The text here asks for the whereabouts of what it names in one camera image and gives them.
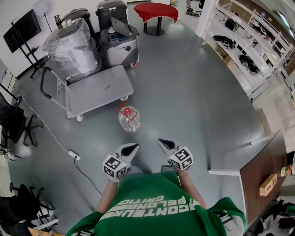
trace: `green shirt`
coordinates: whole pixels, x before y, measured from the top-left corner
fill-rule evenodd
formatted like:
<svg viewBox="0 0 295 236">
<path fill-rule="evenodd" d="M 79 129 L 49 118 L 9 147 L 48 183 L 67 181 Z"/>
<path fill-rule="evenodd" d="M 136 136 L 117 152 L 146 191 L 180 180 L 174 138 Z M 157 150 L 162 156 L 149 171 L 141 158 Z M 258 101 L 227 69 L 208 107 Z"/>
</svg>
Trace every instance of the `green shirt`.
<svg viewBox="0 0 295 236">
<path fill-rule="evenodd" d="M 181 189 L 174 172 L 126 176 L 108 212 L 94 212 L 77 223 L 66 236 L 225 236 L 218 215 L 244 214 L 230 198 L 204 210 Z"/>
</svg>

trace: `plastic-wrapped object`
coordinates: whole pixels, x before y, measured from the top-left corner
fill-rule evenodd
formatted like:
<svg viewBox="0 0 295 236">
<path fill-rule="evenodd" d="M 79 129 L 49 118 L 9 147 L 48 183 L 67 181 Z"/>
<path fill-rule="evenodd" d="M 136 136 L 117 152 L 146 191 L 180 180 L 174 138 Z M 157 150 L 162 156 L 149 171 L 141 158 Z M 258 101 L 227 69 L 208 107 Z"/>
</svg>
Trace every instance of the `plastic-wrapped object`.
<svg viewBox="0 0 295 236">
<path fill-rule="evenodd" d="M 56 29 L 45 40 L 42 50 L 49 54 L 66 78 L 91 73 L 102 67 L 95 41 L 82 18 Z"/>
</svg>

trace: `red table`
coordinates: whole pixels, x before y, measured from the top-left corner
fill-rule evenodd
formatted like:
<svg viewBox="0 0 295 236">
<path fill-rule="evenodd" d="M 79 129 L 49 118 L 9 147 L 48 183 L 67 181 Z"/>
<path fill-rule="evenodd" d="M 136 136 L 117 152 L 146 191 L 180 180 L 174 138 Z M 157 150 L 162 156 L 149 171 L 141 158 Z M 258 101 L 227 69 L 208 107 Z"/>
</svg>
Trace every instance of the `red table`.
<svg viewBox="0 0 295 236">
<path fill-rule="evenodd" d="M 140 18 L 143 19 L 144 28 L 143 31 L 152 36 L 159 36 L 164 34 L 164 30 L 161 29 L 162 24 L 162 17 L 170 17 L 177 21 L 178 18 L 178 11 L 173 6 L 163 4 L 163 3 L 156 3 L 156 2 L 147 2 L 147 3 L 140 3 L 134 7 L 134 11 L 136 11 Z M 157 31 L 155 34 L 155 30 L 148 31 L 148 20 L 154 17 L 158 17 L 158 25 Z"/>
</svg>

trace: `monitor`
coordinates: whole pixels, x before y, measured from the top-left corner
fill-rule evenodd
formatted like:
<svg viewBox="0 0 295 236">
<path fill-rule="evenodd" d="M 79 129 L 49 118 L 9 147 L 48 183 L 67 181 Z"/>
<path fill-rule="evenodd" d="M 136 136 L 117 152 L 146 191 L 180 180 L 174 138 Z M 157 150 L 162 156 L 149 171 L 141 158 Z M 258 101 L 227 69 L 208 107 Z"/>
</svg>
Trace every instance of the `monitor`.
<svg viewBox="0 0 295 236">
<path fill-rule="evenodd" d="M 33 9 L 26 13 L 23 17 L 21 17 L 15 23 L 15 26 L 26 42 L 41 32 L 41 28 Z M 11 53 L 14 53 L 18 49 L 18 44 L 15 42 L 13 35 L 14 30 L 12 29 L 12 27 L 3 35 L 3 38 Z M 19 45 L 24 44 L 20 38 L 16 36 L 15 38 L 18 41 Z"/>
</svg>

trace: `power strip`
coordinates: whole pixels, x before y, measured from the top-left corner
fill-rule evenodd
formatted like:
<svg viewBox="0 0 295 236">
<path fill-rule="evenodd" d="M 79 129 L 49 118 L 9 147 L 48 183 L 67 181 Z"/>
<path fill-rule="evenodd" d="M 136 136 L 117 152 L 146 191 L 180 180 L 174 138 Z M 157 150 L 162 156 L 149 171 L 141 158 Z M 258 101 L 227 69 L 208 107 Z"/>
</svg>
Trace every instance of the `power strip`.
<svg viewBox="0 0 295 236">
<path fill-rule="evenodd" d="M 72 156 L 73 158 L 76 158 L 76 160 L 80 160 L 80 156 L 72 151 L 69 151 L 69 155 Z"/>
</svg>

